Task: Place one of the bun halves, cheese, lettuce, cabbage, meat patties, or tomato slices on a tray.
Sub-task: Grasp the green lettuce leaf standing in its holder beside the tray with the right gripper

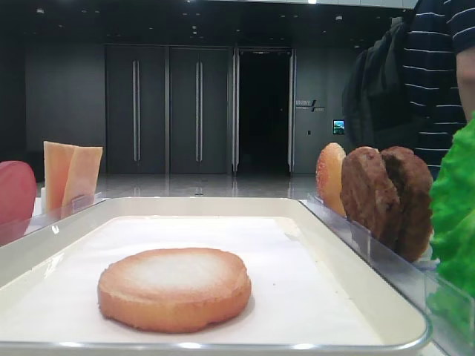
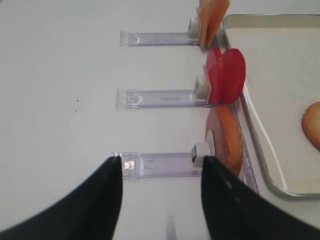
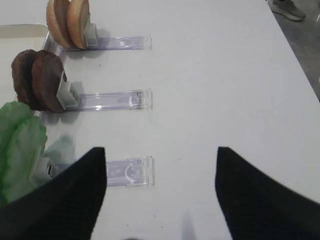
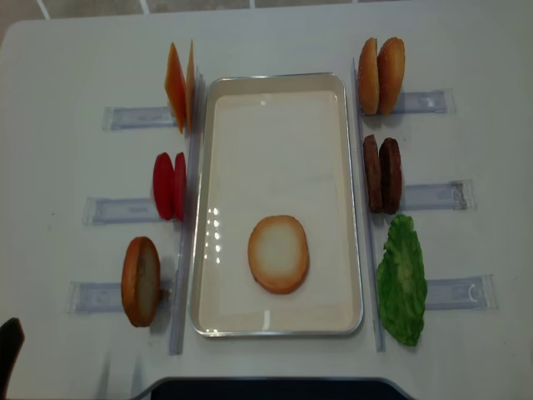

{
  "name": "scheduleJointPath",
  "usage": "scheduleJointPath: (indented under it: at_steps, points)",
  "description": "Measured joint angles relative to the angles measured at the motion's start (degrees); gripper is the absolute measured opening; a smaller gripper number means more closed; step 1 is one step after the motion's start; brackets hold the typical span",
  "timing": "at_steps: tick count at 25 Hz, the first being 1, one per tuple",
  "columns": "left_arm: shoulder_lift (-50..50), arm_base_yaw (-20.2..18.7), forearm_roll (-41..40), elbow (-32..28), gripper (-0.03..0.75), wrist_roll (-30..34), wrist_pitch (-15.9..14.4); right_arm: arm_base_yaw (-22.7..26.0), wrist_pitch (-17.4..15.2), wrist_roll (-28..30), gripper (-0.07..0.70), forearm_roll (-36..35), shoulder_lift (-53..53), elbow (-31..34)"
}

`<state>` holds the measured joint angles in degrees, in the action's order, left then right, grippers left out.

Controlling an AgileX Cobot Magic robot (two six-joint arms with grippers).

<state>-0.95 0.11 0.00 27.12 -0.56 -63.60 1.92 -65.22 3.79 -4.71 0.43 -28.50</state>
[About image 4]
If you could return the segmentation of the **dark robot base bottom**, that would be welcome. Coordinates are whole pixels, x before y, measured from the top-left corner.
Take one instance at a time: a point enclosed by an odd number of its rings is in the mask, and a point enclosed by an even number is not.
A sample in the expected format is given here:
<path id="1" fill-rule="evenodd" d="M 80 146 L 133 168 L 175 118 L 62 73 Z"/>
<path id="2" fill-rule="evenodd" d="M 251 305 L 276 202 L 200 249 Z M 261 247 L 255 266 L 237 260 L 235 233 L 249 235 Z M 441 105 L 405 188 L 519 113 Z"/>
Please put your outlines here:
<path id="1" fill-rule="evenodd" d="M 139 399 L 412 399 L 383 378 L 190 377 L 164 379 Z"/>

